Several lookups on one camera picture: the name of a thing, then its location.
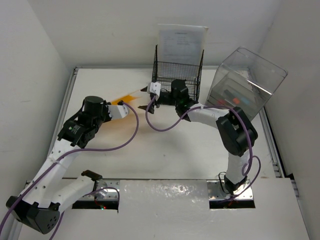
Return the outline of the clear document sleeve with paper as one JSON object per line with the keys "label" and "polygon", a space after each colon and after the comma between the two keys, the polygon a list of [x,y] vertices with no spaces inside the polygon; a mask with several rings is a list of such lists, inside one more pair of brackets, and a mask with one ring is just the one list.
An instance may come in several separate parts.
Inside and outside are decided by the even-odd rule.
{"label": "clear document sleeve with paper", "polygon": [[199,65],[208,32],[206,26],[158,24],[157,59],[160,62]]}

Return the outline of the blue pastel highlighter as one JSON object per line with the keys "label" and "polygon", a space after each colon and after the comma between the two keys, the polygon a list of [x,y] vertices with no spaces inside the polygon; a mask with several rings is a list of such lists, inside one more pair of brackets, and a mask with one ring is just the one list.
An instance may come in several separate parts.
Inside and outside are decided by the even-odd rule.
{"label": "blue pastel highlighter", "polygon": [[241,101],[242,101],[244,104],[248,105],[248,106],[251,106],[251,105],[252,105],[252,103],[251,103],[249,100],[247,100],[247,99],[242,98]]}

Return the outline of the black orange highlighter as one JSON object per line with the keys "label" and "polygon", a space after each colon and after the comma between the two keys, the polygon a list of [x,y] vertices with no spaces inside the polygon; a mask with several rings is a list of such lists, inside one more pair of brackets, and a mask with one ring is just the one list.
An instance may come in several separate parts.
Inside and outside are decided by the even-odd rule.
{"label": "black orange highlighter", "polygon": [[224,94],[236,105],[240,103],[240,100],[235,97],[229,90],[225,90]]}

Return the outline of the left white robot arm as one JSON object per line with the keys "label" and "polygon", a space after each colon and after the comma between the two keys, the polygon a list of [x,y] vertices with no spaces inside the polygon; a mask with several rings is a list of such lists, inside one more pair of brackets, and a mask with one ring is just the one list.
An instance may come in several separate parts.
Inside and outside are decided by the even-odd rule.
{"label": "left white robot arm", "polygon": [[98,96],[84,98],[80,109],[65,121],[51,153],[28,186],[6,202],[8,213],[41,233],[48,234],[61,214],[78,199],[91,193],[100,174],[85,170],[71,184],[59,189],[59,183],[71,163],[99,131],[102,124],[126,117],[124,105],[114,105]]}

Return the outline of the orange plastic folder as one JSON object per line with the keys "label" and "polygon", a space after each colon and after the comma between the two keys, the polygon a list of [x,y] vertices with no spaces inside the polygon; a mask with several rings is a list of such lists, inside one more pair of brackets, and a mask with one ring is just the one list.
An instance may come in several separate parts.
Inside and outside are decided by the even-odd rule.
{"label": "orange plastic folder", "polygon": [[136,99],[139,99],[141,98],[141,96],[138,96],[138,95],[134,95],[133,93],[130,93],[130,94],[127,94],[127,95],[124,95],[124,96],[121,96],[119,98],[116,98],[115,100],[111,101],[110,103],[112,105],[117,105],[119,102],[123,101],[123,102],[126,102],[126,103],[129,103],[129,102],[132,102]]}

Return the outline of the black pink highlighter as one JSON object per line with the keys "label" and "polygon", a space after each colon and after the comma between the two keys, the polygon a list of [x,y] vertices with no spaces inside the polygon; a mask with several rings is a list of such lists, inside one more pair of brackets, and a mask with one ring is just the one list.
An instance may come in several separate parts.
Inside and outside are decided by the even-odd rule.
{"label": "black pink highlighter", "polygon": [[220,100],[218,100],[217,101],[220,105],[225,105],[226,104],[226,102],[223,100],[223,99],[220,99]]}

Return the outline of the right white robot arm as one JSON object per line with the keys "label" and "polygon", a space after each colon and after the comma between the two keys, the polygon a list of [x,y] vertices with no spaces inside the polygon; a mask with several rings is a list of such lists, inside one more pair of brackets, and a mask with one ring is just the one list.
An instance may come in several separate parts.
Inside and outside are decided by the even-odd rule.
{"label": "right white robot arm", "polygon": [[253,146],[258,133],[240,107],[207,106],[191,98],[185,80],[175,79],[171,90],[162,89],[159,82],[150,82],[141,89],[150,95],[148,105],[140,108],[153,114],[161,104],[175,107],[179,120],[201,123],[218,130],[223,146],[228,152],[224,188],[232,195],[245,184],[252,167]]}

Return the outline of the clear plastic drawer organizer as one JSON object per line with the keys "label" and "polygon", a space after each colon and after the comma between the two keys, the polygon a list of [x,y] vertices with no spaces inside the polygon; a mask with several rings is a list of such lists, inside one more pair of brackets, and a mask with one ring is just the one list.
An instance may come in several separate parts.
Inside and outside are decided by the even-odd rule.
{"label": "clear plastic drawer organizer", "polygon": [[[217,68],[206,98],[206,105],[240,107],[249,120],[253,120],[287,77],[288,72],[281,66],[265,59],[245,47],[237,48]],[[229,90],[240,103],[235,104],[224,91]],[[246,99],[251,105],[244,104]]]}

